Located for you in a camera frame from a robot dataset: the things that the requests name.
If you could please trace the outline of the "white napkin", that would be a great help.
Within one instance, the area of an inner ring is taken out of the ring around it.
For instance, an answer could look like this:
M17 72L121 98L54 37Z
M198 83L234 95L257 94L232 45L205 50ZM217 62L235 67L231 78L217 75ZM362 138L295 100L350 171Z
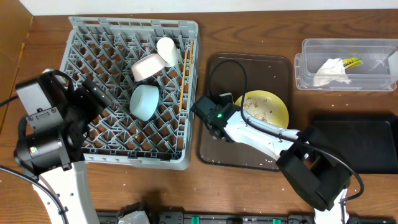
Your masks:
M313 85L324 86L332 81L345 84L351 83L341 58L329 58L314 74Z

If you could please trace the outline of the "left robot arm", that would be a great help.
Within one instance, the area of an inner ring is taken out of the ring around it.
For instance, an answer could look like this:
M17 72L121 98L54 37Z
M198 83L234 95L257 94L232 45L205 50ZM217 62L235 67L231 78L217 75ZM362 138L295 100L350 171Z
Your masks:
M17 128L16 163L33 181L52 223L98 223L82 145L89 124L111 103L86 79L75 88L59 70L16 85L27 114Z

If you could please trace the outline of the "pink plastic bowl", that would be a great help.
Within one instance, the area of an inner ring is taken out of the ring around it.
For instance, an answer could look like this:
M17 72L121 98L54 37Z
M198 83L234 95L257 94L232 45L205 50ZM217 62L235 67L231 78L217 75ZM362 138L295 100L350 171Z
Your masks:
M131 67L136 82L145 80L156 74L166 66L166 62L159 54L150 54L138 60Z

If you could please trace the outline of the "yellow plate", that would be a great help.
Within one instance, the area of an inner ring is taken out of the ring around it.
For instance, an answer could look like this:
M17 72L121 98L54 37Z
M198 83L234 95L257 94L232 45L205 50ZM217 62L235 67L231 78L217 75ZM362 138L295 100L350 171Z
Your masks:
M285 103L278 96L268 91L254 90L247 92L243 110L245 115L280 128L287 128L289 125L289 112Z

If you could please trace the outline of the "wooden chopstick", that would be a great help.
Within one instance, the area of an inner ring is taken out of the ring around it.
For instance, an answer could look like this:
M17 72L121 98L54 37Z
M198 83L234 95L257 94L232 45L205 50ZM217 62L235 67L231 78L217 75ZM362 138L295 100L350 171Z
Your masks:
M179 103L179 108L178 108L179 112L182 111L182 106L183 106L183 93L184 93L184 86L185 86L185 75L186 75L186 70L187 70L187 55L188 55L188 52L186 50L185 55L184 55L182 84L181 84L181 90L180 90L180 103Z
M189 50L189 53L190 53L189 68L190 69L192 69L192 67L193 67L193 46L194 46L194 42L193 42L193 40L191 40L191 42L190 42L190 50Z

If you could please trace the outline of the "light blue bowl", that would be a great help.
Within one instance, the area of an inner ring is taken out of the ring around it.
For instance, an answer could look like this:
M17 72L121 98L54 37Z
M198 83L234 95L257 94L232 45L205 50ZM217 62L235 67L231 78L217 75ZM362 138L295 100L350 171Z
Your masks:
M159 97L159 89L156 86L139 85L131 96L131 114L142 121L148 121L155 113Z

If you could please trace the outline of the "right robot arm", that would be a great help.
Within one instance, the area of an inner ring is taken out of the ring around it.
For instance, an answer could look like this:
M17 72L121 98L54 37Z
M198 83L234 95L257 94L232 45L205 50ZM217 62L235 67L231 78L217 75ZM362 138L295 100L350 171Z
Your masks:
M251 91L232 102L228 95L202 96L192 106L215 139L251 146L276 161L296 193L315 209L316 223L347 223L346 193L353 171L327 149L313 129L287 129L287 108L277 96Z

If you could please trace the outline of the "green snack wrapper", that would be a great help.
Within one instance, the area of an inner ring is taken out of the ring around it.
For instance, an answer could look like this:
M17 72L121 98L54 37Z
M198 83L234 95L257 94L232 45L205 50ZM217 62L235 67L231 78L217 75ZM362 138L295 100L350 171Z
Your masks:
M362 65L363 62L360 58L358 57L351 57L351 58L345 58L343 59L343 66L345 70L353 68L358 65Z

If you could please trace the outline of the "cream plastic cup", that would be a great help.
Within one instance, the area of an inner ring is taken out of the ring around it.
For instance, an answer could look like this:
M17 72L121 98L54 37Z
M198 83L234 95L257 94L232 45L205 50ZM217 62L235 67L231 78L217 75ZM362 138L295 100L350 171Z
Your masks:
M157 52L166 62L166 67L178 64L177 47L170 37L163 37L157 42Z

